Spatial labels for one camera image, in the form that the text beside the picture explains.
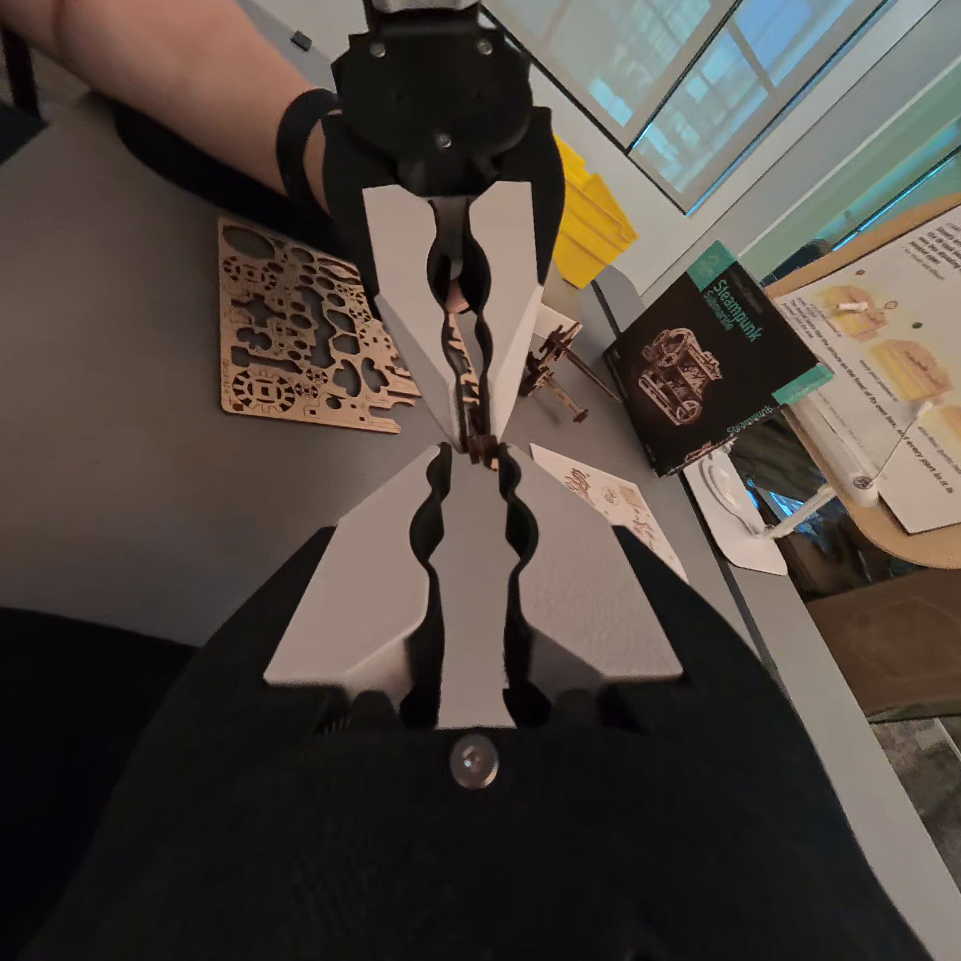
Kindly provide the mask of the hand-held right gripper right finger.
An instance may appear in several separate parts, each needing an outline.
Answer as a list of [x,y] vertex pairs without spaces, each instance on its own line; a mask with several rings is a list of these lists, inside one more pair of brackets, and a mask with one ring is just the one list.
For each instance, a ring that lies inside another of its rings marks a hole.
[[621,683],[674,681],[683,669],[614,529],[517,448],[499,449],[508,578],[503,633],[514,724],[539,727],[575,693],[596,703]]

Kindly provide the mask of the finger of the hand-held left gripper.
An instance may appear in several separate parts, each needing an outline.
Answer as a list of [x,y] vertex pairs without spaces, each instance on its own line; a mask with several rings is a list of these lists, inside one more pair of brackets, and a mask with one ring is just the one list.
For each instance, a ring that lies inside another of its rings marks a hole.
[[481,319],[489,338],[485,385],[488,433],[501,438],[517,401],[541,305],[530,182],[499,181],[476,198],[470,235],[488,272]]
[[447,315],[429,284],[435,211],[403,187],[365,188],[363,200],[380,319],[438,426],[461,446],[457,379],[443,344]]

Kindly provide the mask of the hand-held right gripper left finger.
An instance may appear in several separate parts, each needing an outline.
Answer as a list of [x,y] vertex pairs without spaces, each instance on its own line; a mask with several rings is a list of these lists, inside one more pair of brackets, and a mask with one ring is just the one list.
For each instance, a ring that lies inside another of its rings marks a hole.
[[451,447],[430,447],[336,524],[264,682],[379,693],[408,726],[437,726],[445,629],[430,559],[451,470]]

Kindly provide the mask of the model instruction booklet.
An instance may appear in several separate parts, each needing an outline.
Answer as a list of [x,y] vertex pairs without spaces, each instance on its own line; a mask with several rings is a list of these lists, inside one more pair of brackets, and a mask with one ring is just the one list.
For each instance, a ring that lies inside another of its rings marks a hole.
[[536,444],[531,444],[530,451],[536,465],[603,514],[612,527],[628,529],[674,574],[689,583],[677,553],[636,484]]

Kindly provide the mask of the laser-cut wooden parts sheet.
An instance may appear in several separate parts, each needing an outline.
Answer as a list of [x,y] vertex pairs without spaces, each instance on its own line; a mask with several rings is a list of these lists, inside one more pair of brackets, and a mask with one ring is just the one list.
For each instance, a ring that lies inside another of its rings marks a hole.
[[226,413],[396,436],[421,397],[346,260],[221,216],[220,395]]

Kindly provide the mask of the black model kit box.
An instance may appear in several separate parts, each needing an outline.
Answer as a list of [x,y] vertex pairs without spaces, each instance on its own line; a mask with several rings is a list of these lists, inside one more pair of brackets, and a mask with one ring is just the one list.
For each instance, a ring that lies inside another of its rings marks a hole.
[[659,478],[834,377],[718,242],[613,341],[604,362]]

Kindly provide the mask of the yellow plastic bin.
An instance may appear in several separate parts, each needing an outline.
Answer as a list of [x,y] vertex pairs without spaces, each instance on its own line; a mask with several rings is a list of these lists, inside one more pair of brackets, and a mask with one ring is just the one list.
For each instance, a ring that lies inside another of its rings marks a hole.
[[583,290],[639,238],[605,181],[590,174],[559,138],[565,201],[552,261],[560,277]]

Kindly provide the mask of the black wrist band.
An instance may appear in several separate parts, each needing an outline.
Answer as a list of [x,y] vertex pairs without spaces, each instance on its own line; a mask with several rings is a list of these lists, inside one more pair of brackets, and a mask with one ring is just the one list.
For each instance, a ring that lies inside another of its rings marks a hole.
[[312,89],[298,94],[284,110],[274,141],[274,155],[284,194],[303,213],[328,219],[327,211],[311,188],[305,168],[309,139],[324,130],[326,117],[340,109],[334,92]]

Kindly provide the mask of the white stand base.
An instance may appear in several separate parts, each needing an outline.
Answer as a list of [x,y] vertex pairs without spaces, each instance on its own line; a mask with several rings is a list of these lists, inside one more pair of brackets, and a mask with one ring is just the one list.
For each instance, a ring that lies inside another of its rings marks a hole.
[[786,577],[785,558],[777,542],[835,498],[829,484],[805,500],[798,511],[776,524],[764,523],[729,457],[729,448],[707,454],[682,473],[716,547],[738,569]]

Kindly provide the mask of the glass window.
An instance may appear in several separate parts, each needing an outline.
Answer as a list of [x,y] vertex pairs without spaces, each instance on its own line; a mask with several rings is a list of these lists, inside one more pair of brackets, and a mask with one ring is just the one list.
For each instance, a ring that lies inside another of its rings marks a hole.
[[487,19],[683,218],[750,189],[959,3],[493,2]]

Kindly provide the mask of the brown cardboard box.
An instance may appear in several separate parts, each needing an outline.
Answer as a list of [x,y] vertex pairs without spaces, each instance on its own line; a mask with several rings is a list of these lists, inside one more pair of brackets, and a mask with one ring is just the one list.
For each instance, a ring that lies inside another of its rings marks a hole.
[[960,571],[927,569],[808,603],[872,724],[960,714]]

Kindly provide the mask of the wooden poster board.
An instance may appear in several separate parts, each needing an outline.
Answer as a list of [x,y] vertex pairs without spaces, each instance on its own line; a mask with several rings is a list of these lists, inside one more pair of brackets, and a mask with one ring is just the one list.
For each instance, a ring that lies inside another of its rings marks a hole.
[[[946,196],[920,205],[894,220],[873,229],[845,244],[841,250],[824,257],[806,268],[790,274],[768,289],[774,299],[794,282],[816,281],[833,269],[862,257],[888,241],[900,237],[916,226],[927,224],[940,213],[959,206],[959,195]],[[888,554],[933,569],[959,569],[959,523],[923,535],[907,535],[893,519],[891,512],[877,500],[875,491],[868,490],[866,479],[857,476],[852,482],[842,479],[842,460],[835,443],[826,443],[814,434],[808,415],[796,416],[793,410],[809,395],[792,404],[786,420],[812,462],[820,470],[827,486],[833,487],[836,497],[867,539]]]

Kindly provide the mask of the printed instruction poster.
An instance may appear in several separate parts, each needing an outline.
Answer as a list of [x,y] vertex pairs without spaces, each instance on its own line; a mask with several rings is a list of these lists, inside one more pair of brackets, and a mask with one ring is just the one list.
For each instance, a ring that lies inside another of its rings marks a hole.
[[773,303],[833,372],[793,410],[907,535],[960,522],[959,206]]

